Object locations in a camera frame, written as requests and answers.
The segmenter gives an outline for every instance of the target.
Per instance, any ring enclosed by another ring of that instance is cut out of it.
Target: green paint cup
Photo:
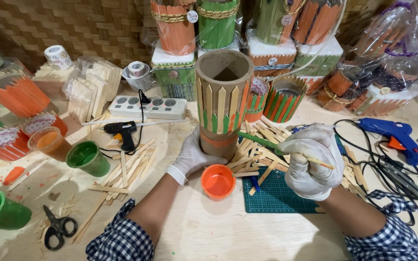
[[[95,177],[106,175],[111,167],[99,150],[99,145],[92,140],[80,142],[73,147],[67,153],[66,163],[71,168],[81,169]]]
[[[24,205],[7,199],[0,191],[0,229],[23,228],[32,217],[32,211]]]

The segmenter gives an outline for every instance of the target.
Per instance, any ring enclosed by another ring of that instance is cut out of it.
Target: blue glue gun
[[[409,136],[412,133],[409,124],[372,118],[362,118],[354,123],[365,131],[388,138],[390,140],[388,147],[401,150],[409,165],[418,166],[418,145]]]

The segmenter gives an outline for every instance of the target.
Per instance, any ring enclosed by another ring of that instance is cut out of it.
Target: power strip
[[[185,99],[150,98],[151,103],[143,104],[143,113],[147,118],[181,120],[185,118]],[[137,96],[118,95],[109,106],[111,115],[141,117],[140,99]]]

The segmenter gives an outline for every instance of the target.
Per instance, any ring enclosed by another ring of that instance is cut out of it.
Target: blue pen
[[[251,183],[253,184],[253,187],[256,188],[256,191],[260,191],[261,188],[259,187],[259,184],[257,183],[256,176],[249,176],[249,179],[251,180]]]

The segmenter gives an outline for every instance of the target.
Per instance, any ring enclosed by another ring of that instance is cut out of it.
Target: hand
[[[169,173],[180,185],[185,184],[190,174],[212,164],[227,164],[223,157],[207,155],[199,145],[199,126],[183,141],[175,162],[167,167]]]
[[[278,149],[291,154],[285,181],[300,197],[322,201],[341,184],[344,163],[333,128],[313,123],[278,144]],[[308,162],[306,157],[331,164],[335,169]]]

